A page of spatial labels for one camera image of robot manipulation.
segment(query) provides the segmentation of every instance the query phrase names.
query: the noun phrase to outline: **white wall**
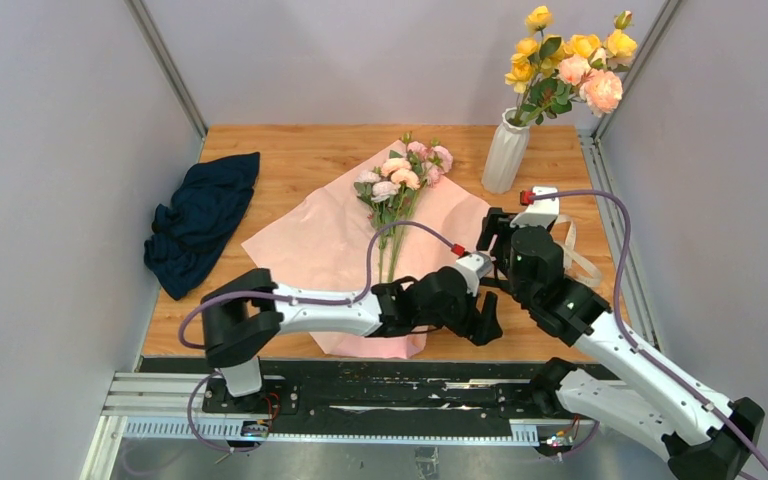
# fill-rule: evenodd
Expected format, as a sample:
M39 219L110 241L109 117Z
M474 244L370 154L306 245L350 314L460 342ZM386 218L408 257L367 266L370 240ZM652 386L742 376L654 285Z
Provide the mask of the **white wall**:
M684 2L616 115L604 145L668 352L768 415L768 2Z
M199 140L124 2L0 1L0 479L74 479Z
M149 0L208 124L498 124L523 20L508 0ZM613 29L634 10L641 41L661 0L549 2L553 33ZM557 123L592 128L576 105Z

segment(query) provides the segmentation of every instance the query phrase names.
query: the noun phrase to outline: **dark blue cloth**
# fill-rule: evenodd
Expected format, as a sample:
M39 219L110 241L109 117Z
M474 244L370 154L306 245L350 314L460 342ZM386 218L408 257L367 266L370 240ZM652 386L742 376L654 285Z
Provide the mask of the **dark blue cloth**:
M169 206L157 206L143 260L170 297L207 278L246 213L259 169L257 152L193 165Z

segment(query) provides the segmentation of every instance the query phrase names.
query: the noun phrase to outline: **pink paper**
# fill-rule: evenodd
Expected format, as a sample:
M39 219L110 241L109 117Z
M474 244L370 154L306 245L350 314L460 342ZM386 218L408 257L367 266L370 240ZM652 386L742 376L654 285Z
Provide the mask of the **pink paper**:
M312 290L360 289L366 278L366 250L375 232L367 218L370 210L357 199L352 184L361 171L384 163L390 150L404 153L405 146L400 141L394 142L314 191L290 213L243 242L243 248L259 267L270 269L276 282ZM487 202L443 178L434 188L423 190L413 220L471 249L481 233L481 220L488 208ZM407 228L394 278L406 275L420 278L456 260L436 238L422 230ZM378 283L377 246L373 250L372 264L374 285ZM426 337L363 338L345 333L311 335L325 353L377 358L411 357L425 348Z

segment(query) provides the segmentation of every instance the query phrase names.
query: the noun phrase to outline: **table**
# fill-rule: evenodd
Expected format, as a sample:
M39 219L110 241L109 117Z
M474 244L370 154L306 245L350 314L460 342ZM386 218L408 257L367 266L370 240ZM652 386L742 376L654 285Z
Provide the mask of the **table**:
M240 244L277 220L311 192L326 185L359 162L386 147L405 131L421 139L437 137L451 150L455 168L449 178L470 193L505 211L519 211L519 191L532 185L556 186L559 190L590 188L590 178L578 135L572 127L532 127L531 139L511 191L488 193L481 174L495 126L433 125L252 125L213 126L207 135L201 162L253 151L261 152L260 177L254 198L219 262L201 286L180 301L160 292L148 329L144 355L199 355L180 345L177 330L184 316L205 294L233 280L256 265ZM570 215L578 228L576 250L605 275L597 288L611 298L614 264L593 198L563 199L561 213ZM563 238L566 226L553 232ZM536 361L559 356L571 361L588 357L539 330L519 305L500 295L499 323L504 336L484 347L475 347L448 330L429 334L425 350L413 357L425 360ZM193 321L187 337L201 342L200 319ZM327 357L308 334L274 338L262 351L264 357Z

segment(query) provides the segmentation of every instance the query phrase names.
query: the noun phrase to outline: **gray floor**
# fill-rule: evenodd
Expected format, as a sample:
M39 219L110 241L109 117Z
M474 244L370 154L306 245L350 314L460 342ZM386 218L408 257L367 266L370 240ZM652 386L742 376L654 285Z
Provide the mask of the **gray floor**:
M147 471L176 458L155 474ZM666 464L631 440L599 434L563 464L535 461L532 448L417 447L412 445L267 443L249 454L223 455L194 440L126 440L111 478L276 479L276 480L476 480L494 479L672 479Z

